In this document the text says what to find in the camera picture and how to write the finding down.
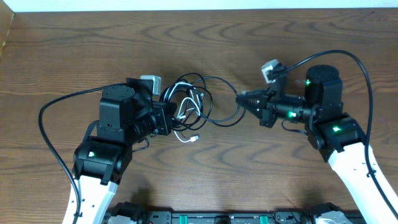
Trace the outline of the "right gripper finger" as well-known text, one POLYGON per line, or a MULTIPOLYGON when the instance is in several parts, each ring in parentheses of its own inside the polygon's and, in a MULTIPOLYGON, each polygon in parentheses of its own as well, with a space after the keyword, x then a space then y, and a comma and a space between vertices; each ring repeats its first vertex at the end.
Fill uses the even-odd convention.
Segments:
POLYGON ((268 88, 246 91, 236 97, 236 102, 240 106, 265 106, 267 102, 268 88))
POLYGON ((266 108, 266 104, 264 103, 243 103, 242 107, 247 109, 249 112, 251 112, 255 117, 258 119, 264 119, 263 118, 263 111, 266 108))

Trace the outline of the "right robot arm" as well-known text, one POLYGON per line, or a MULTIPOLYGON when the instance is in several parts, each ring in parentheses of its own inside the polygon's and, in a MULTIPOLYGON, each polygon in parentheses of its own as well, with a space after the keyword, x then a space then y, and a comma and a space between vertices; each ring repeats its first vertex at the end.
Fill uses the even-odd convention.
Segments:
POLYGON ((318 150, 351 194, 366 223, 397 223, 397 194, 382 173, 358 122, 343 112, 343 82, 330 65, 307 70, 304 96, 285 93, 286 76, 274 60, 262 68, 268 87, 243 93, 236 102, 272 128, 278 119, 303 123, 318 150))

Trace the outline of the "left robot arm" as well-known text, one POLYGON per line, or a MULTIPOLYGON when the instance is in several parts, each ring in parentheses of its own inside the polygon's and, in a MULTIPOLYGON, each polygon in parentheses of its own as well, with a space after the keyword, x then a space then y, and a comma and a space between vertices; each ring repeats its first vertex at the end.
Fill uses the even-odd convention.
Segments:
POLYGON ((131 162, 133 145, 150 135, 169 135, 177 105, 152 99, 153 80, 128 78, 107 86, 99 102, 99 119, 74 152, 77 186, 70 192, 64 223, 101 223, 131 162))

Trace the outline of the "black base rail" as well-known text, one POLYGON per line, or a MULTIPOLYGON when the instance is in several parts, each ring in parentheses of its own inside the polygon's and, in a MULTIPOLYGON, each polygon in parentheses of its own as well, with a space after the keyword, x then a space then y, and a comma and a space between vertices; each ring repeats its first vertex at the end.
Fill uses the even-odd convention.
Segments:
POLYGON ((364 223, 358 212, 343 212, 332 203, 308 210, 278 209, 265 212, 176 212, 145 210, 137 204, 118 203, 106 212, 102 223, 137 224, 271 224, 271 223, 364 223))

